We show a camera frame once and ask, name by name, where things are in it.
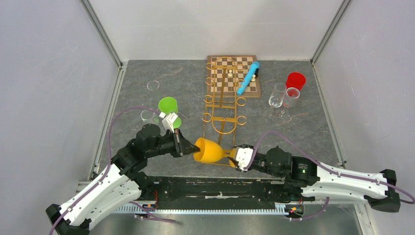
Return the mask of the orange plastic wine glass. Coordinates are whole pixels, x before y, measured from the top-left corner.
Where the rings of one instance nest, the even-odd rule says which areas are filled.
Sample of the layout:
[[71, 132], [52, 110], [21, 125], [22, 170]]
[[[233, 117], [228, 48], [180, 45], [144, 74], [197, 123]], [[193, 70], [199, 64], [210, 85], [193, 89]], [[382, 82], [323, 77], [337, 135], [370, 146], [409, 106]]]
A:
[[194, 153], [193, 158], [196, 162], [213, 165], [230, 166], [230, 164], [218, 163], [222, 159], [231, 157], [231, 150], [224, 150], [219, 144], [214, 141], [198, 138], [195, 145], [200, 148], [200, 152]]

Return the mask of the gold wire glass rack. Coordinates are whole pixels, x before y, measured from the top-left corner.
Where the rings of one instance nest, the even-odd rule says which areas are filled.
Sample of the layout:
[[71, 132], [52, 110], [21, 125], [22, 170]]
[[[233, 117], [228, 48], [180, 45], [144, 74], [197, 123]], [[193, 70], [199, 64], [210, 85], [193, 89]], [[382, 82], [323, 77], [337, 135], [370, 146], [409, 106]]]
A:
[[[211, 125], [218, 134], [218, 144], [229, 140], [233, 146], [237, 127], [246, 123], [246, 117], [237, 114], [238, 108], [245, 105], [246, 99], [236, 94], [243, 82], [239, 76], [244, 71], [244, 65], [231, 56], [212, 56], [207, 60], [206, 69], [203, 137], [206, 136], [208, 125]], [[228, 77], [228, 70], [232, 70], [233, 77]]]

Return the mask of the green plastic wine glass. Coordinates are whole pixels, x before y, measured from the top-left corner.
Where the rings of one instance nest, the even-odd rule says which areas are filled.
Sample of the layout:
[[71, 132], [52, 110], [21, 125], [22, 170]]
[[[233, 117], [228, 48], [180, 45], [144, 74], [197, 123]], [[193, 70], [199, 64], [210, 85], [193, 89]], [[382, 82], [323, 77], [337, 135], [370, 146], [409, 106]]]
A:
[[[178, 103], [175, 98], [167, 96], [162, 98], [158, 103], [158, 109], [165, 113], [175, 113], [177, 116], [179, 114], [178, 112]], [[177, 117], [176, 120], [173, 122], [174, 128], [179, 128], [182, 124], [182, 120], [180, 117]]]

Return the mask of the clear wine glass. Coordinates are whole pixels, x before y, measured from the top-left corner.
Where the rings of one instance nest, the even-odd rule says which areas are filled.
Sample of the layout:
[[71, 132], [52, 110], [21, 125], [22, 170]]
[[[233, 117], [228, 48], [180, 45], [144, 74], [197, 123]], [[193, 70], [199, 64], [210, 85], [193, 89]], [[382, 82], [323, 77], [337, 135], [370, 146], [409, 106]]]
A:
[[295, 87], [289, 87], [283, 98], [281, 109], [277, 113], [277, 117], [285, 119], [289, 117], [289, 108], [294, 107], [300, 98], [300, 90]]
[[159, 125], [160, 123], [159, 116], [152, 111], [148, 111], [148, 110], [141, 111], [140, 118], [142, 120], [142, 125], [146, 125], [146, 124]]
[[152, 80], [147, 83], [146, 87], [150, 91], [156, 91], [160, 87], [160, 83], [157, 80]]
[[287, 87], [284, 83], [275, 84], [268, 100], [270, 109], [266, 110], [263, 113], [263, 118], [265, 121], [274, 122], [278, 119], [286, 89]]

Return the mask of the red plastic wine glass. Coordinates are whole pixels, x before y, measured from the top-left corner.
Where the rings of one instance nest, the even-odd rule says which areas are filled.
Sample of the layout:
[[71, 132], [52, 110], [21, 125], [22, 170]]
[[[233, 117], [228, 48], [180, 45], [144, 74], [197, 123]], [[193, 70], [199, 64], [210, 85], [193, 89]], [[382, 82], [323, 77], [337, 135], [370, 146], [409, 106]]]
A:
[[301, 91], [306, 82], [307, 79], [303, 74], [292, 72], [288, 75], [285, 85], [287, 88], [296, 88]]

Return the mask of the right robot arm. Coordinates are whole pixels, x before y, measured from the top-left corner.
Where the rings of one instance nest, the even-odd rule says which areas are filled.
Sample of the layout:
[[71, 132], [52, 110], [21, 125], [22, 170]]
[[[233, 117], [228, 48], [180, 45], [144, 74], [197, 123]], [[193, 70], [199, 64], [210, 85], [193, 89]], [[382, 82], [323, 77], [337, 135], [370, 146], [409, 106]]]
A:
[[249, 170], [275, 176], [283, 181], [268, 191], [278, 202], [314, 201], [317, 198], [367, 202], [380, 212], [399, 212], [400, 198], [393, 186], [396, 173], [385, 169], [379, 173], [361, 173], [336, 168], [306, 157], [293, 156], [278, 146], [266, 154], [256, 153]]

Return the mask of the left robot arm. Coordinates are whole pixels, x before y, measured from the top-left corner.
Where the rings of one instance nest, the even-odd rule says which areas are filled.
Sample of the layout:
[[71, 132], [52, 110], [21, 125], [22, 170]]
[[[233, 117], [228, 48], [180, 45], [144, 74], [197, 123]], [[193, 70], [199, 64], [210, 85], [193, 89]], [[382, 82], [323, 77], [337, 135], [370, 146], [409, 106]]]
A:
[[110, 159], [104, 170], [67, 202], [51, 204], [46, 214], [50, 234], [88, 235], [105, 217], [137, 199], [152, 197], [154, 183], [142, 171], [148, 159], [169, 154], [182, 157], [200, 151], [178, 128], [164, 135], [155, 124], [146, 124]]

